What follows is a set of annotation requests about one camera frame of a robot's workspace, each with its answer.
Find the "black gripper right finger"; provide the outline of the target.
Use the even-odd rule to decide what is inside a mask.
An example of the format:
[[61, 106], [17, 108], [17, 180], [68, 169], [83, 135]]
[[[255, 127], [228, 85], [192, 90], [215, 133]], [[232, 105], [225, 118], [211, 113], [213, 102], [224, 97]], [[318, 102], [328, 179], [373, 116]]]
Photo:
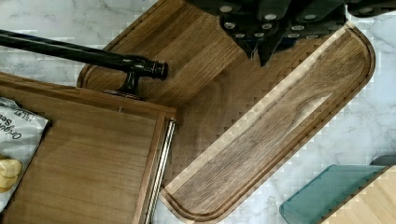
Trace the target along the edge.
[[323, 37], [344, 24], [344, 6], [292, 7], [275, 30], [262, 39], [258, 47], [260, 64], [265, 66], [274, 52], [293, 47], [298, 39]]

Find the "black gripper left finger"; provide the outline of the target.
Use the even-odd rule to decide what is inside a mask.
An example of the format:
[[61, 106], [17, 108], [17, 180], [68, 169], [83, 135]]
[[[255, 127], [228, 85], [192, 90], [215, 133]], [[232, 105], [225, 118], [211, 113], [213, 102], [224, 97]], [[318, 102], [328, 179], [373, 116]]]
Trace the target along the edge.
[[223, 31], [241, 48], [251, 60], [267, 35], [262, 23], [252, 14], [224, 14], [219, 17]]

